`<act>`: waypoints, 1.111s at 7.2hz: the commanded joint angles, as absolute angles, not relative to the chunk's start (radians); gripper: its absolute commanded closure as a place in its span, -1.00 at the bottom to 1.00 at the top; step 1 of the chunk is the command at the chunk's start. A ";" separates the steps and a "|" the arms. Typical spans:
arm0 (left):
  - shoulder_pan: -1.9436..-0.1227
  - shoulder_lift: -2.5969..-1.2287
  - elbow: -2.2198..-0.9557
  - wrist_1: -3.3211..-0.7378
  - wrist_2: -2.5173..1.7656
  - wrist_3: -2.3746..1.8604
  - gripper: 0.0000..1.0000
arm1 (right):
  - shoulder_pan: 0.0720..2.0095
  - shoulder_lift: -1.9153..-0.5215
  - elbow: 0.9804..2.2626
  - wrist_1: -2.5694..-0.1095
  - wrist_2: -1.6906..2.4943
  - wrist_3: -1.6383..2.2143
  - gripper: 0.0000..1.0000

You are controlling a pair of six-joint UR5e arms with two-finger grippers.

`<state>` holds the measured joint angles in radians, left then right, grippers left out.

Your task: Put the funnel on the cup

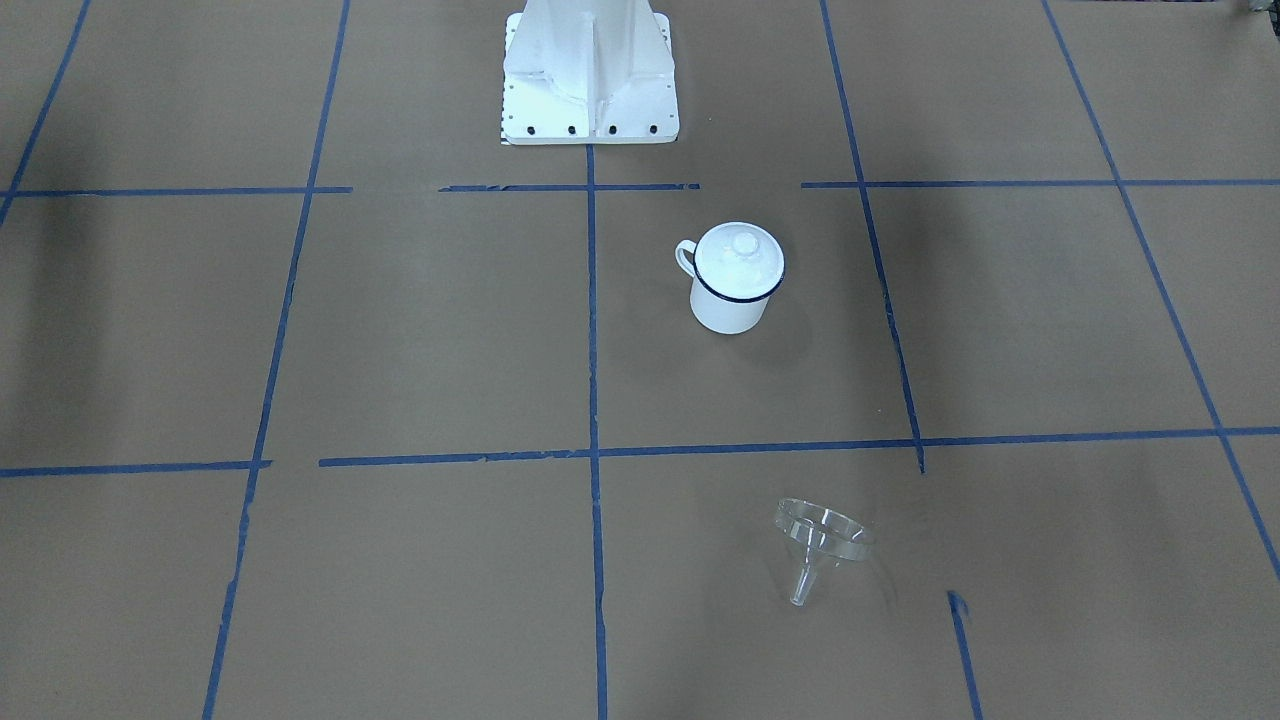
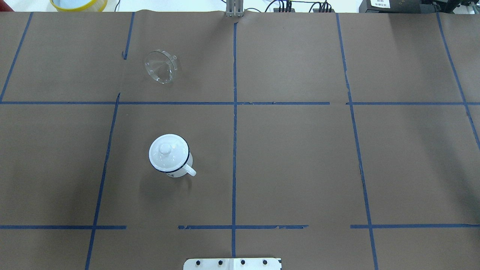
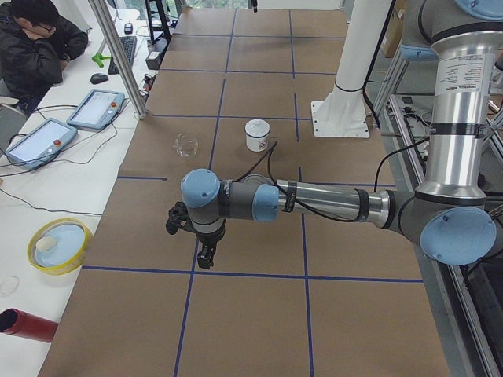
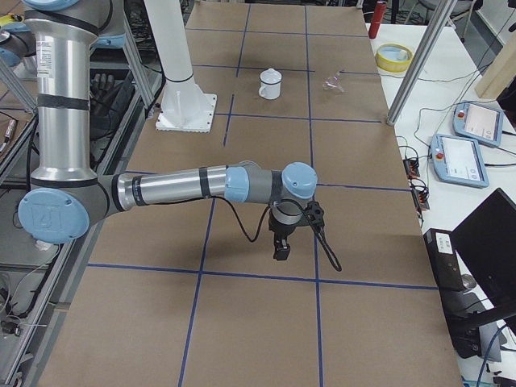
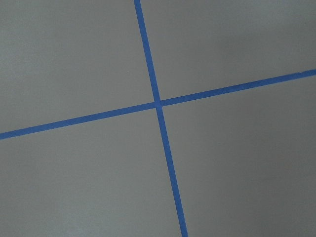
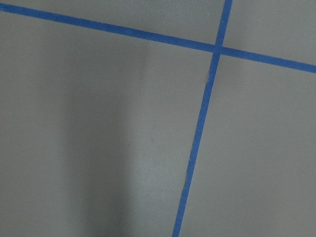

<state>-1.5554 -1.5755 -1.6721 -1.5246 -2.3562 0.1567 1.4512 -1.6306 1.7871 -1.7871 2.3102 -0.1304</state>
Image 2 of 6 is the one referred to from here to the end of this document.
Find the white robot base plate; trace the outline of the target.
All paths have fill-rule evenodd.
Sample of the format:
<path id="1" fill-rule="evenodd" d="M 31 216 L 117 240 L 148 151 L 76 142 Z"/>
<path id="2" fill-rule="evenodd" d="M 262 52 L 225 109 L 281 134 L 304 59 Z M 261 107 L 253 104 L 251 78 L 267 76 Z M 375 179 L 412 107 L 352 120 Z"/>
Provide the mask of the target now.
<path id="1" fill-rule="evenodd" d="M 184 270 L 281 270 L 280 258 L 191 258 Z"/>

